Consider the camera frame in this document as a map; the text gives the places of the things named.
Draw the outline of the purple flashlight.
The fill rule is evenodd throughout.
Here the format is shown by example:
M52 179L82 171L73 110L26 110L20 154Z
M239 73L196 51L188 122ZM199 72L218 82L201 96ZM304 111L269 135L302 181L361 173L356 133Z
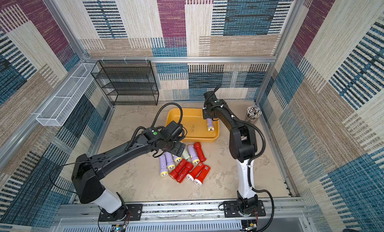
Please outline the purple flashlight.
M176 164L178 164L178 163L180 163L180 162L182 161L182 158L179 157L179 156L175 156L175 155L173 155L173 160L174 160L174 162L175 162Z
M188 145L188 152L189 152L189 154L191 156L192 164L193 165L198 165L199 162L200 162L200 159L199 159L199 157L197 155L197 152L196 152L196 150L195 150L193 145Z
M215 127L213 125L213 120L210 118L207 118L207 128L208 128L208 132L214 132L215 131Z
M172 171L175 169L175 162L173 160L173 155L169 152L165 152L166 162L167 162L167 169L169 171Z
M167 160L165 155L161 155L159 157L160 161L160 176L166 177L169 175L168 168L167 168Z

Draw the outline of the yellow plastic storage tray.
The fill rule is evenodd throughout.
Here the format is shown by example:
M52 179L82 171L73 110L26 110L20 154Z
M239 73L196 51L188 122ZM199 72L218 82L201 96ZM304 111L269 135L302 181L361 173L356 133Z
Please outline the yellow plastic storage tray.
M183 108L181 124L187 130L183 142L204 142L213 143L220 135L220 123L213 122L214 131L209 132L207 120L203 119L201 108Z

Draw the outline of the pale green flashlight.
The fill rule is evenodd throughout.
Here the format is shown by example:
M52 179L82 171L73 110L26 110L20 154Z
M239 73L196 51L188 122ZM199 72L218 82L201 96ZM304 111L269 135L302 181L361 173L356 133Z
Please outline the pale green flashlight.
M184 149L184 151L182 153L182 158L187 160L187 161L191 159L191 156L190 156L187 148Z

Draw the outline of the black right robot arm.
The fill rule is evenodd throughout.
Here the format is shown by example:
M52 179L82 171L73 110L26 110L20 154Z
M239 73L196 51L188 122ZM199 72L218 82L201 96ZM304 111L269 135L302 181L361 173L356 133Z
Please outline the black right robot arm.
M252 123L239 119L223 99L216 97L218 85L212 91L204 93L203 118L218 119L230 132L229 150L237 161L239 186L237 190L237 208L241 216L247 217L256 212L259 206L258 194L268 195L272 211L268 222L260 229L249 225L248 231L264 232L272 224L275 215L275 202L272 194L266 190L258 190L254 185L254 162L266 150L266 139L262 131Z

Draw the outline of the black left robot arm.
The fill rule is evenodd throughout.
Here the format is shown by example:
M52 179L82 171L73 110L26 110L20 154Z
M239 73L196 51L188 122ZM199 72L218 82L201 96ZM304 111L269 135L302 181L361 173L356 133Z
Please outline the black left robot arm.
M77 157L71 180L82 204L94 203L102 209L102 213L115 221L128 217L128 206L119 193L112 193L101 182L108 174L130 162L131 160L154 152L153 157L159 158L165 153L181 156L186 145L182 140L186 131L181 121L170 122L165 127L139 126L132 138L107 152L88 157L86 154Z

